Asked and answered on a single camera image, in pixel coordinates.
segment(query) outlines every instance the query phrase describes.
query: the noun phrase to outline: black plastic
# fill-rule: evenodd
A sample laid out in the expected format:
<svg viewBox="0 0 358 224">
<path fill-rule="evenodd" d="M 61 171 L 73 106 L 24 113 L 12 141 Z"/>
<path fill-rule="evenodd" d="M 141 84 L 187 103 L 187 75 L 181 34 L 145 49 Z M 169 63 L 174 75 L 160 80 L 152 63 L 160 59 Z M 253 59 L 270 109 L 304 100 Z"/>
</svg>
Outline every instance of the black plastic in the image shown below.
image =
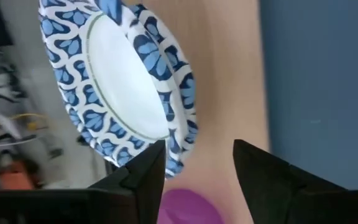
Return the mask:
<svg viewBox="0 0 358 224">
<path fill-rule="evenodd" d="M 233 157 L 255 224 L 358 223 L 358 190 L 346 190 L 243 140 L 234 141 Z"/>
<path fill-rule="evenodd" d="M 88 189 L 0 190 L 0 220 L 156 224 L 164 175 L 165 141 L 161 140 Z"/>
</svg>

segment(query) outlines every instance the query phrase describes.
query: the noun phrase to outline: blue wall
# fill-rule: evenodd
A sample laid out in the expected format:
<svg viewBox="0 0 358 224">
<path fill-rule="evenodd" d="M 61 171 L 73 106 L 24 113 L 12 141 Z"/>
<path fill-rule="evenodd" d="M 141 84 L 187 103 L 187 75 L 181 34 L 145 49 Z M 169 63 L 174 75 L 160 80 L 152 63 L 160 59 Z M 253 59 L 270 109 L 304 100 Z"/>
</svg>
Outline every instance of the blue wall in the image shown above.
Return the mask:
<svg viewBox="0 0 358 224">
<path fill-rule="evenodd" d="M 260 6 L 273 153 L 358 189 L 358 0 Z"/>
</svg>

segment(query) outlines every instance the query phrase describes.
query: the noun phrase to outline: purple cup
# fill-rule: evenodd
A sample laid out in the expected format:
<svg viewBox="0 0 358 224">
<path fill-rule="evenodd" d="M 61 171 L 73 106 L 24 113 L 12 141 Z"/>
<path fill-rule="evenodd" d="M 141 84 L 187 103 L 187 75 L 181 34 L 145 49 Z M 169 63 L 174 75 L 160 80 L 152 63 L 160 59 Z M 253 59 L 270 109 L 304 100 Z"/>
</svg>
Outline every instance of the purple cup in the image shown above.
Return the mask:
<svg viewBox="0 0 358 224">
<path fill-rule="evenodd" d="M 169 190 L 161 199 L 157 224 L 224 224 L 215 207 L 185 189 Z"/>
</svg>

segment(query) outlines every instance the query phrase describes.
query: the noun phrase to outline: wooden table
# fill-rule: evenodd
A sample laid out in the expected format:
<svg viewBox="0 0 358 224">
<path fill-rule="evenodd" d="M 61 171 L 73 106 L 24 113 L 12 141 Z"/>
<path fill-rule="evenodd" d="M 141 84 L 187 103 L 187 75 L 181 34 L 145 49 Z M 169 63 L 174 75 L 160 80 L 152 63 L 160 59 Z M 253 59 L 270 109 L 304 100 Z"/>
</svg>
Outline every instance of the wooden table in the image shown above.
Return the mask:
<svg viewBox="0 0 358 224">
<path fill-rule="evenodd" d="M 200 133 L 185 170 L 165 190 L 205 196 L 225 223 L 252 223 L 232 160 L 234 139 L 268 149 L 256 0 L 144 0 L 173 32 L 196 78 Z"/>
</svg>

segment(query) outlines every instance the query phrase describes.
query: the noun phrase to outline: paper plate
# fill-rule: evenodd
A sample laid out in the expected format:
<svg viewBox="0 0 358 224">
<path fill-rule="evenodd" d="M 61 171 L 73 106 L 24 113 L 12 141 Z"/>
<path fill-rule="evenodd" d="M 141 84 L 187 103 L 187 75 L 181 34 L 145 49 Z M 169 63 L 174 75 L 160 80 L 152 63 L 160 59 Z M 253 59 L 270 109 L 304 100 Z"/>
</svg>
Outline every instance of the paper plate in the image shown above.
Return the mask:
<svg viewBox="0 0 358 224">
<path fill-rule="evenodd" d="M 41 0 L 39 19 L 70 119 L 90 146 L 122 166 L 166 139 L 167 177 L 179 173 L 197 130 L 191 73 L 172 73 L 170 55 L 120 1 Z"/>
<path fill-rule="evenodd" d="M 189 130 L 188 136 L 181 144 L 185 149 L 181 157 L 182 159 L 186 159 L 189 152 L 191 152 L 194 147 L 195 137 L 198 133 L 193 71 L 185 58 L 178 41 L 161 19 L 142 4 L 129 6 L 129 8 L 134 12 L 149 34 L 151 34 L 151 37 L 156 42 L 160 52 L 168 59 L 168 67 L 173 73 L 173 78 L 175 79 L 176 84 L 179 86 Z"/>
</svg>

